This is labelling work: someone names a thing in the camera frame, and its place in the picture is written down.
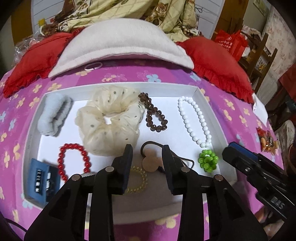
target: white bead bracelet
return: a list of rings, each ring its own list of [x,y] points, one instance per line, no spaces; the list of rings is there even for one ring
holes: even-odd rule
[[[188,116],[186,115],[184,108],[183,108],[183,101],[186,101],[189,104],[191,104],[193,106],[195,112],[198,114],[198,119],[200,120],[202,130],[204,131],[204,134],[206,137],[205,142],[203,142],[201,139],[198,139],[198,137],[193,132],[193,129],[191,128],[191,125],[188,120]],[[210,135],[210,131],[208,130],[209,128],[207,127],[207,123],[205,122],[202,111],[200,110],[200,108],[198,107],[196,102],[193,101],[192,98],[182,96],[178,99],[178,108],[179,108],[179,112],[184,120],[185,127],[187,128],[188,133],[192,137],[192,140],[195,141],[201,148],[209,147],[209,144],[212,142],[212,140],[211,140],[212,135]]]

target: pink bedsheet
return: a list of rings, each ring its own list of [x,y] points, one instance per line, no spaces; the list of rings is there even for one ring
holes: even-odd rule
[[[3,90],[8,72],[0,81]],[[249,150],[261,153],[256,128],[270,130],[253,114],[250,104],[223,92],[193,72],[163,61],[117,60],[104,61],[100,69],[87,72],[84,67],[67,72],[53,80],[39,79],[9,99],[0,97],[0,210],[6,218],[28,229],[40,211],[24,200],[21,187],[22,155],[28,128],[42,95],[49,91],[79,85],[106,82],[168,82],[196,85],[213,108],[228,142],[235,141]],[[283,167],[279,151],[267,158]],[[257,212],[262,204],[255,198],[256,190],[238,172],[236,191]],[[174,241],[177,240],[180,215],[130,225],[116,225],[115,237],[120,241]],[[23,237],[18,228],[16,232]],[[205,212],[205,239],[208,239],[208,214]]]

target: screw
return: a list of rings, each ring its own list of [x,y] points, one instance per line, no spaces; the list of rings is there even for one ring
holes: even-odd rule
[[[78,181],[78,180],[80,179],[80,175],[79,175],[79,174],[75,174],[75,175],[73,175],[73,176],[71,177],[71,179],[72,179],[73,181]]]
[[[108,166],[108,167],[105,168],[105,171],[106,172],[113,172],[114,171],[114,167]]]
[[[189,167],[181,167],[182,172],[189,172],[190,168]]]
[[[220,182],[220,181],[223,181],[224,178],[222,175],[217,174],[217,175],[215,175],[215,179]]]

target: green beads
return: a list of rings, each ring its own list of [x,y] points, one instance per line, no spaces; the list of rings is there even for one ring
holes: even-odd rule
[[[219,157],[216,156],[215,152],[212,150],[203,150],[200,153],[198,162],[200,167],[204,169],[205,172],[211,173],[213,170],[217,169]]]

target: floral blanket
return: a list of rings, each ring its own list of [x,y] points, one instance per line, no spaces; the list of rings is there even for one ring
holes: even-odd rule
[[[151,22],[173,41],[196,36],[194,0],[65,0],[62,11],[44,25],[45,35],[70,32],[113,18],[138,18]]]
[[[0,91],[10,73],[11,71],[0,81]],[[250,104],[220,90],[190,70],[164,61],[132,59],[103,61],[101,68],[92,71],[85,71],[82,66],[53,80],[38,79],[9,99],[0,97],[0,150],[2,150],[0,152],[0,211],[5,218],[14,220],[28,229],[40,213],[39,209],[24,199],[22,157],[29,125],[41,97],[47,92],[58,89],[110,82],[164,82],[198,86],[211,105],[228,142],[235,141],[250,151],[262,153],[256,128],[270,130],[272,136],[275,137],[270,124],[264,126],[252,112]],[[277,150],[274,156],[266,152],[262,154],[283,167],[280,150]],[[262,207],[262,204],[255,198],[257,190],[246,181],[245,175],[237,172],[237,176],[235,190],[251,211],[257,212]],[[204,211],[205,239],[208,239],[207,204],[204,206]],[[180,215],[151,222],[115,225],[115,240],[175,241],[179,225]],[[15,231],[21,236],[24,235],[18,228],[15,228]]]

